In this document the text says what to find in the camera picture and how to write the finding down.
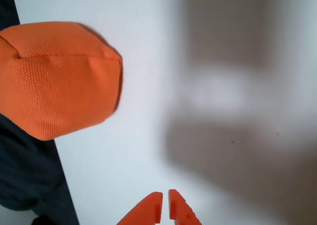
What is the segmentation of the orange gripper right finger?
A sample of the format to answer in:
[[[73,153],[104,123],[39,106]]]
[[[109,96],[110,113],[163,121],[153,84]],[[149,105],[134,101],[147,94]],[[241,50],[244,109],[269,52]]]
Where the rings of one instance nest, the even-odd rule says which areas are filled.
[[[186,200],[175,189],[168,191],[169,217],[175,225],[202,225]]]

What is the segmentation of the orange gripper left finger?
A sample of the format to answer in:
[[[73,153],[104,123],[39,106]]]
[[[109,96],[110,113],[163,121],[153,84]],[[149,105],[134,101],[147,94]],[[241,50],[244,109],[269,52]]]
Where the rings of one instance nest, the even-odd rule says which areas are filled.
[[[163,194],[153,192],[130,210],[117,225],[156,225],[161,221]]]

